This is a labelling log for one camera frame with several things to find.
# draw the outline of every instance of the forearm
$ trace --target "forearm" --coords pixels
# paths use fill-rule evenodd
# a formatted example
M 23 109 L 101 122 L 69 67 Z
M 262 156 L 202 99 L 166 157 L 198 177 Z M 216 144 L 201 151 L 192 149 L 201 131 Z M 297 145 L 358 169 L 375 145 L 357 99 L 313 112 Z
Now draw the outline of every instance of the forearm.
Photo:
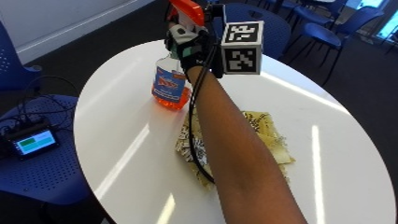
M 188 72 L 193 82 L 200 69 Z M 304 221 L 274 157 L 212 74 L 201 86 L 197 111 L 226 221 Z

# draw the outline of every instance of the floor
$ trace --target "floor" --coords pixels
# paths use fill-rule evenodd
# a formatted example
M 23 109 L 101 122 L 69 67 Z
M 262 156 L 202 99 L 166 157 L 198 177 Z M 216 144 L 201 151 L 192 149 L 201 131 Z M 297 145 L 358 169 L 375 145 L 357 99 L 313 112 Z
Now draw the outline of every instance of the floor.
M 166 30 L 162 15 L 166 1 L 154 3 L 130 13 L 104 28 L 63 46 L 29 64 L 44 67 L 44 75 L 71 80 L 79 91 L 89 76 L 113 55 L 144 42 L 164 39 Z M 281 61 L 288 62 L 306 43 L 300 41 Z M 398 192 L 398 48 L 387 55 L 389 44 L 369 44 L 355 37 L 347 44 L 325 90 L 347 108 L 362 125 L 385 160 L 395 194 Z M 301 56 L 290 66 L 316 83 L 321 83 L 329 72 L 331 60 L 318 67 L 325 48 L 314 50 L 306 58 Z M 45 92 L 75 94 L 71 87 L 47 80 Z M 15 106 L 19 96 L 13 93 L 1 101 L 0 112 Z M 0 192 L 0 223 L 41 223 L 37 217 L 40 203 Z M 49 207 L 59 223 L 101 223 L 104 211 L 95 198 L 88 198 L 68 207 Z

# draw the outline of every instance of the chair leg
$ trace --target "chair leg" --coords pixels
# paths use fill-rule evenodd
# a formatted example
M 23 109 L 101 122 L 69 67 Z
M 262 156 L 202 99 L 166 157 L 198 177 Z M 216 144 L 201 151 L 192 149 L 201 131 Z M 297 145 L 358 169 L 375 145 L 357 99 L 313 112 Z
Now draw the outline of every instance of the chair leg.
M 289 14 L 288 14 L 288 17 L 285 18 L 285 21 L 288 23 L 290 23 L 290 20 L 292 20 L 292 17 L 294 16 L 294 9 L 290 10 Z
M 300 21 L 300 17 L 296 16 L 294 26 L 292 27 L 292 33 L 294 32 L 294 29 L 296 29 L 296 26 L 297 26 L 297 24 L 298 24 L 298 21 Z
M 338 52 L 337 52 L 337 56 L 335 56 L 335 59 L 334 59 L 334 62 L 333 62 L 331 70 L 330 70 L 330 72 L 327 73 L 327 77 L 326 77 L 326 79 L 325 79 L 325 81 L 323 81 L 323 83 L 322 83 L 322 85 L 321 85 L 322 87 L 326 85 L 329 79 L 331 78 L 331 72 L 333 72 L 333 70 L 334 70 L 334 67 L 335 67 L 335 64 L 337 64 L 337 60 L 338 60 L 338 58 L 339 58 L 341 51 L 342 51 L 342 49 L 339 49 Z
M 321 43 L 319 48 L 318 48 L 318 51 L 322 49 L 322 47 L 323 47 L 323 44 Z
M 56 223 L 56 221 L 48 215 L 48 203 L 43 203 L 43 205 L 40 207 L 39 216 L 40 216 L 41 220 L 44 221 L 44 223 L 47 223 L 47 224 Z
M 313 44 L 312 44 L 312 47 L 310 47 L 310 49 L 309 49 L 309 51 L 308 51 L 306 57 L 309 57 L 309 55 L 310 55 L 310 52 L 312 52 L 312 50 L 313 50 L 313 46 L 314 46 L 314 44 L 316 44 L 316 41 L 313 41 Z
M 172 4 L 170 4 L 170 2 L 169 2 L 169 4 L 166 5 L 166 10 L 165 10 L 165 12 L 164 12 L 164 21 L 166 21 L 166 16 L 168 16 L 168 14 L 169 14 L 170 7 L 172 7 Z
M 394 42 L 394 44 L 389 47 L 389 50 L 387 50 L 387 52 L 385 53 L 385 55 L 389 54 L 389 52 L 393 50 L 393 48 L 395 47 L 395 45 L 397 45 L 397 42 Z
M 288 50 L 290 49 L 290 47 L 296 44 L 296 42 L 297 42 L 297 40 L 300 39 L 300 37 L 301 37 L 302 35 L 300 35 L 298 37 L 297 37 L 297 39 L 294 40 L 294 42 L 288 46 L 288 48 L 284 50 L 284 54 L 288 52 Z
M 326 61 L 326 58 L 327 58 L 330 52 L 331 52 L 331 48 L 327 49 L 327 52 L 326 52 L 323 61 L 322 61 L 322 63 L 319 64 L 319 67 L 322 67 L 322 65 L 323 65 L 323 63 L 325 63 L 325 61 Z
M 290 59 L 290 61 L 288 62 L 288 64 L 290 64 L 296 58 L 298 57 L 298 55 L 302 53 L 302 51 L 306 49 L 306 47 L 312 44 L 312 40 L 310 42 L 306 44 L 306 46 L 297 52 L 297 54 L 294 55 L 294 57 Z

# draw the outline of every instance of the table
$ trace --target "table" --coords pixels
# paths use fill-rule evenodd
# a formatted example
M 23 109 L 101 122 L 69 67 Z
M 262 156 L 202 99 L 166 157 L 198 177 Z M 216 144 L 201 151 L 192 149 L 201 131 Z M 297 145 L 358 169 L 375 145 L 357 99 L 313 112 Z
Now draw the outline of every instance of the table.
M 217 191 L 206 191 L 174 144 L 186 113 L 150 94 L 161 41 L 108 60 L 85 84 L 76 108 L 80 163 L 117 223 L 224 223 Z M 386 166 L 347 110 L 289 66 L 262 57 L 261 76 L 220 80 L 242 110 L 270 112 L 296 163 L 290 187 L 309 223 L 394 223 Z

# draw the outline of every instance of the blue chair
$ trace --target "blue chair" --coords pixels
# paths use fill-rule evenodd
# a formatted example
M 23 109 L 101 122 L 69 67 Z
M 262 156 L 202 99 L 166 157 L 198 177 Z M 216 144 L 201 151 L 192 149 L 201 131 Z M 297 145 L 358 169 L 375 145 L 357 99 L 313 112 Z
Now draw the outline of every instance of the blue chair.
M 262 33 L 262 53 L 278 59 L 290 39 L 290 25 L 273 12 L 242 3 L 225 5 L 226 22 L 265 21 Z
M 41 76 L 40 66 L 21 65 L 8 31 L 0 22 L 0 91 L 24 90 L 39 76 Z M 31 87 L 39 91 L 40 81 L 32 82 Z
M 298 39 L 302 36 L 308 36 L 312 38 L 312 41 L 305 45 L 305 47 L 301 49 L 301 51 L 297 52 L 297 54 L 294 55 L 294 57 L 292 58 L 292 60 L 288 62 L 288 64 L 290 64 L 294 59 L 298 57 L 298 55 L 301 54 L 301 52 L 306 49 L 306 47 L 313 43 L 310 50 L 308 52 L 308 55 L 310 53 L 310 51 L 313 50 L 313 46 L 314 44 L 318 42 L 323 45 L 326 45 L 329 47 L 327 49 L 327 53 L 325 55 L 323 61 L 321 63 L 321 66 L 323 65 L 326 58 L 329 56 L 329 53 L 331 51 L 331 49 L 337 50 L 337 56 L 333 62 L 333 66 L 331 66 L 331 70 L 327 74 L 326 80 L 322 83 L 322 86 L 326 84 L 326 82 L 330 79 L 331 76 L 331 72 L 333 69 L 335 67 L 335 63 L 337 60 L 339 58 L 339 54 L 341 51 L 347 43 L 347 40 L 350 39 L 351 35 L 355 33 L 355 31 L 371 20 L 374 20 L 375 18 L 379 18 L 381 16 L 385 15 L 385 12 L 381 11 L 378 8 L 375 7 L 362 7 L 361 9 L 358 9 L 354 14 L 350 16 L 350 18 L 347 19 L 347 21 L 338 25 L 335 28 L 335 33 L 333 31 L 330 31 L 329 29 L 326 29 L 323 26 L 316 24 L 316 23 L 306 23 L 304 25 L 302 31 L 301 31 L 301 35 L 298 36 L 298 38 L 294 40 L 293 44 L 298 41 Z
M 60 146 L 25 161 L 19 161 L 15 156 L 0 160 L 0 190 L 41 201 L 44 208 L 48 204 L 73 204 L 91 194 L 71 131 L 76 103 L 76 97 L 63 95 L 44 95 L 28 101 L 25 110 L 31 114 L 29 119 L 45 116 L 51 124 L 57 125 Z M 0 132 L 4 127 L 15 126 L 12 118 L 24 111 L 20 107 L 0 118 Z M 48 220 L 44 210 L 41 216 Z
M 330 25 L 330 29 L 331 29 L 346 3 L 347 3 L 347 0 L 335 0 L 333 3 L 325 3 L 325 4 L 316 3 L 314 1 L 304 1 L 304 5 L 301 7 L 296 7 L 293 10 L 293 14 L 296 15 L 293 30 L 294 30 L 300 20 L 313 22 L 325 27 L 327 25 Z M 330 16 L 325 17 L 325 16 L 317 14 L 314 10 L 310 10 L 308 8 L 308 6 L 322 7 L 323 9 L 326 9 Z

